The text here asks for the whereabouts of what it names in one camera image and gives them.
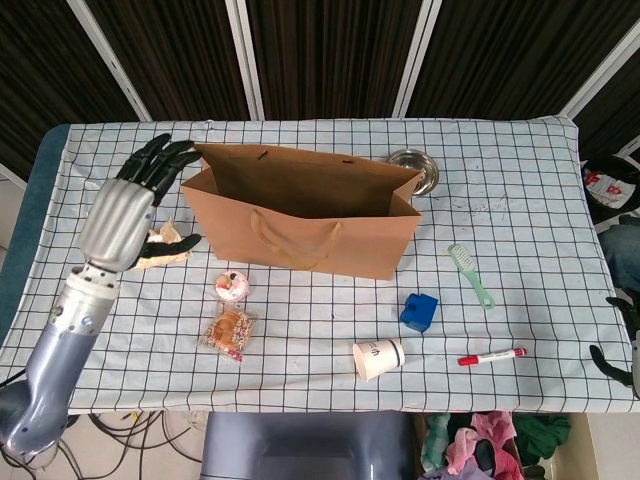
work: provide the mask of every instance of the blue block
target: blue block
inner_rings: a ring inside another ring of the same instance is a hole
[[[404,302],[404,311],[400,314],[400,321],[409,328],[424,332],[431,326],[437,306],[437,298],[412,293]]]

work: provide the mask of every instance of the green comb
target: green comb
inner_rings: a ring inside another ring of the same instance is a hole
[[[480,283],[480,278],[478,278],[478,274],[476,273],[475,265],[473,263],[473,259],[467,249],[462,245],[453,244],[449,246],[449,256],[453,260],[453,263],[456,264],[460,273],[467,277],[469,283],[476,291],[476,295],[478,295],[478,300],[480,300],[480,305],[485,310],[489,310],[496,306],[496,302],[493,300],[493,297],[489,295],[482,283]]]

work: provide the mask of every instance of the prosthetic hand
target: prosthetic hand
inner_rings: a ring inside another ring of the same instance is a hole
[[[640,350],[638,350],[638,343],[640,342],[640,314],[638,314],[637,310],[631,304],[621,298],[607,297],[607,302],[622,312],[622,319],[624,320],[627,334],[631,340],[631,372],[620,370],[607,362],[602,350],[596,345],[589,347],[591,358],[604,375],[617,380],[625,387],[631,388],[634,395],[640,398]]]
[[[71,394],[109,311],[118,276],[139,257],[175,255],[200,235],[173,244],[146,242],[156,207],[178,173],[200,158],[191,141],[163,149],[169,134],[151,140],[105,182],[80,235],[86,258],[67,278],[26,367],[26,379],[0,390],[0,443],[16,457],[54,444],[67,421]]]

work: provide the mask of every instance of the table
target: table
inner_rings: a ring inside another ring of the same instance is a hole
[[[637,410],[588,346],[628,368],[622,320],[605,302],[611,279],[589,219],[577,128],[530,121],[318,120],[157,122],[71,126],[22,300],[0,352],[0,378],[26,364],[54,293],[83,263],[77,238],[106,178],[160,133],[174,141],[264,143],[381,159],[400,148],[432,155],[440,184],[414,198],[423,213],[391,282],[217,260],[206,239],[186,264],[126,272],[121,295],[82,373],[71,409],[232,411]],[[199,167],[187,168],[182,179]],[[200,231],[178,185],[158,209],[181,234]],[[496,300],[485,312],[447,256],[474,255]],[[247,273],[258,317],[241,366],[197,339],[211,321],[211,283]],[[421,335],[398,322],[410,293],[440,299]],[[399,337],[402,369],[362,382],[354,341]],[[462,368],[467,354],[526,347],[527,358]]]

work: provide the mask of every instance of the paper bag handle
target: paper bag handle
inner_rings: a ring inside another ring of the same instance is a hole
[[[253,230],[253,233],[255,233],[263,243],[268,245],[274,253],[287,259],[287,261],[296,270],[311,270],[331,255],[331,252],[336,246],[336,241],[338,240],[340,231],[342,230],[342,222],[336,222],[331,229],[331,233],[320,244],[319,248],[323,245],[327,245],[325,254],[320,258],[312,258],[311,263],[309,263],[308,254],[294,252],[292,249],[287,249],[283,245],[279,244],[275,239],[269,238],[265,233],[268,228],[270,229],[262,215],[260,215],[257,210],[253,210],[251,212],[251,230]]]

